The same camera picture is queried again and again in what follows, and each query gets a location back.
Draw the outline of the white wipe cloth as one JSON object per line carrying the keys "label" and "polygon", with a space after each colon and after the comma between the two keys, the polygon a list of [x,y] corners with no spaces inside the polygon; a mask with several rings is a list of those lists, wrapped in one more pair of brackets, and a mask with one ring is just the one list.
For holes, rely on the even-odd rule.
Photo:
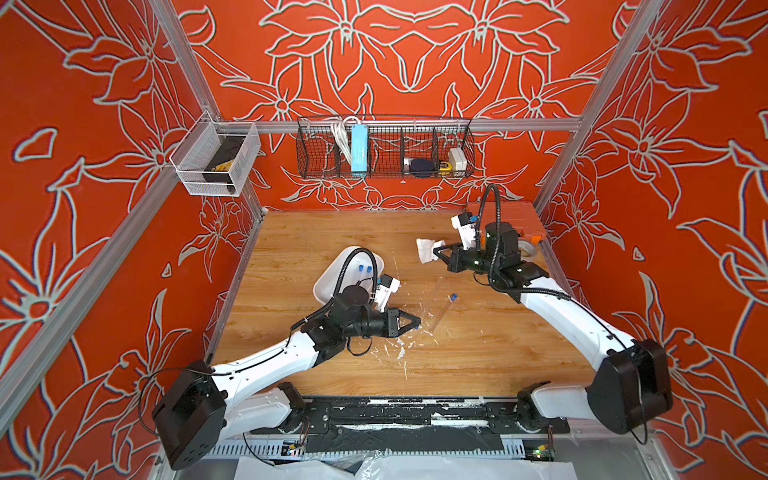
{"label": "white wipe cloth", "polygon": [[446,245],[444,240],[432,240],[432,239],[416,239],[417,253],[419,261],[422,264],[427,264],[433,261],[438,261],[438,256],[434,253],[437,248],[442,248]]}

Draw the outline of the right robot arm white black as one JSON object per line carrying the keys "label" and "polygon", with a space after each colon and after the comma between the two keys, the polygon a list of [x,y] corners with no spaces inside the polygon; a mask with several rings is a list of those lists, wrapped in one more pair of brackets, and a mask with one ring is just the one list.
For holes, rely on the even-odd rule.
{"label": "right robot arm white black", "polygon": [[518,232],[510,224],[487,225],[483,239],[477,239],[472,225],[454,226],[460,234],[457,243],[418,241],[420,261],[441,261],[451,272],[485,276],[492,290],[554,327],[595,372],[586,386],[544,381],[520,390],[515,415],[524,431],[536,433],[550,420],[563,418],[596,420],[613,433],[626,434],[672,409],[668,357],[657,341],[638,340],[609,326],[544,268],[524,260]]}

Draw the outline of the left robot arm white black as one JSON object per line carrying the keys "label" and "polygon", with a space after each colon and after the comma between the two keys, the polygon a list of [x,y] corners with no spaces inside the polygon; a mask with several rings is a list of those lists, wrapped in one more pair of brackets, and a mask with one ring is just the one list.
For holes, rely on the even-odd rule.
{"label": "left robot arm white black", "polygon": [[334,358],[353,338],[398,338],[420,324],[399,308],[377,310],[366,289],[351,285],[292,325],[284,341],[230,363],[183,367],[151,414],[171,469],[194,465],[221,438],[293,429],[306,404],[289,376]]}

